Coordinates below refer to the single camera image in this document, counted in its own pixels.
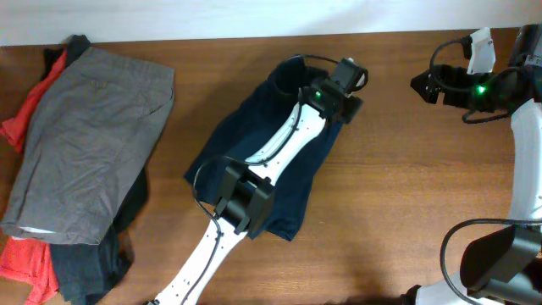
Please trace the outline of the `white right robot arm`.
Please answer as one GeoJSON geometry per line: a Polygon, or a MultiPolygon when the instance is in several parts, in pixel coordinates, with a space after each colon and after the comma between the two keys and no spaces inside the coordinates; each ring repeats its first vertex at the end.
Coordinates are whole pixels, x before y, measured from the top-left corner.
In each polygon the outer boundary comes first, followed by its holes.
{"type": "Polygon", "coordinates": [[[462,47],[466,68],[437,64],[411,80],[426,102],[464,110],[469,125],[508,120],[514,141],[510,202],[504,218],[462,221],[440,245],[441,281],[414,286],[400,304],[541,303],[541,26],[519,29],[504,70],[494,72],[489,28],[439,45],[462,47]]]}

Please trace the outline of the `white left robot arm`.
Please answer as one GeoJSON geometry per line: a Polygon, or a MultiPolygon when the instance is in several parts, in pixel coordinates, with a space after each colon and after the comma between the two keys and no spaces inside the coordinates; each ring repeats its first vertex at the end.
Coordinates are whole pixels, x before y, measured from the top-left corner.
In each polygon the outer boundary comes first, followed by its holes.
{"type": "Polygon", "coordinates": [[[350,123],[362,100],[354,92],[365,86],[322,80],[300,89],[288,119],[268,142],[245,160],[229,158],[207,212],[204,236],[174,279],[159,292],[157,305],[195,304],[220,264],[248,234],[262,227],[274,207],[275,185],[295,156],[332,119],[350,123]]]}

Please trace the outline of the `navy blue shorts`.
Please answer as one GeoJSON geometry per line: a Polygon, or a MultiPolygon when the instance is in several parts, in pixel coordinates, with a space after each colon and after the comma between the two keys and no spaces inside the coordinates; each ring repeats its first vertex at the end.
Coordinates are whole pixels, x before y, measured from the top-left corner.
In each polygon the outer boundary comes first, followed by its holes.
{"type": "MultiPolygon", "coordinates": [[[[185,173],[196,186],[198,199],[212,203],[229,161],[244,160],[262,147],[290,116],[298,89],[324,78],[324,69],[305,65],[301,58],[283,62],[213,131],[185,173]]],[[[301,228],[314,175],[329,155],[343,124],[333,122],[289,163],[275,186],[274,209],[263,224],[269,233],[292,241],[301,228]]]]}

